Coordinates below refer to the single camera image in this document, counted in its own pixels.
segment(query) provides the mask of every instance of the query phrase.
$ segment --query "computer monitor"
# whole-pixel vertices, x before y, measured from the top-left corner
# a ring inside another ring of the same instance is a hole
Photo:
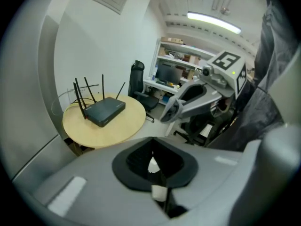
[[[156,78],[161,81],[179,84],[183,70],[172,68],[168,65],[159,65],[156,72]]]

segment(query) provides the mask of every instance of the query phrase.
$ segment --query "round table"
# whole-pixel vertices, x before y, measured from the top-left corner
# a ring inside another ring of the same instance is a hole
[[[105,97],[115,98],[116,95],[106,94]],[[96,101],[103,98],[100,94],[93,96]],[[79,106],[68,108],[63,115],[63,127],[67,135],[76,143],[95,149],[129,139],[142,127],[146,117],[145,109],[140,102],[129,96],[119,95],[118,100],[124,101],[126,108],[105,127],[85,120]]]

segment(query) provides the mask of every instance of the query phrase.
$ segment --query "fluorescent light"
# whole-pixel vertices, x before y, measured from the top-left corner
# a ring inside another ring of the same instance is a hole
[[[187,17],[190,18],[190,19],[196,19],[196,20],[200,20],[200,21],[203,21],[203,22],[206,22],[206,23],[210,23],[210,24],[220,26],[220,27],[228,29],[231,32],[234,32],[236,34],[240,34],[240,32],[241,32],[240,28],[238,28],[238,27],[236,27],[232,24],[229,24],[224,20],[221,20],[221,19],[216,18],[216,17],[209,16],[209,15],[188,12]]]

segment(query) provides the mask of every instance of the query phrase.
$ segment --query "ceiling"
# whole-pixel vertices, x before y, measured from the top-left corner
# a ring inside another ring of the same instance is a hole
[[[244,48],[251,56],[255,56],[261,33],[262,16],[266,10],[266,0],[158,0],[159,8],[168,27],[197,30],[229,39],[240,48]],[[230,14],[223,15],[220,10],[225,7]],[[218,26],[187,18],[187,12],[198,12],[218,17],[241,28],[236,35]]]

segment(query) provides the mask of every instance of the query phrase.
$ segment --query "black router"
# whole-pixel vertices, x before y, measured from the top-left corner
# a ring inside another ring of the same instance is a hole
[[[125,102],[117,100],[125,82],[123,83],[123,85],[115,99],[112,97],[105,98],[104,97],[104,88],[103,88],[103,99],[98,102],[96,102],[96,100],[94,99],[86,78],[85,78],[85,82],[87,84],[87,87],[91,94],[91,97],[94,101],[94,104],[92,104],[88,107],[86,106],[84,99],[81,96],[79,84],[77,83],[76,78],[75,78],[75,83],[73,83],[75,95],[76,95],[77,102],[79,104],[81,113],[83,114],[84,119],[88,119],[89,121],[92,121],[94,124],[96,124],[99,127],[104,127],[106,124],[108,124],[112,119],[114,119],[120,112],[122,112],[126,108]],[[85,107],[84,109],[79,100],[79,95],[80,95],[81,101]]]

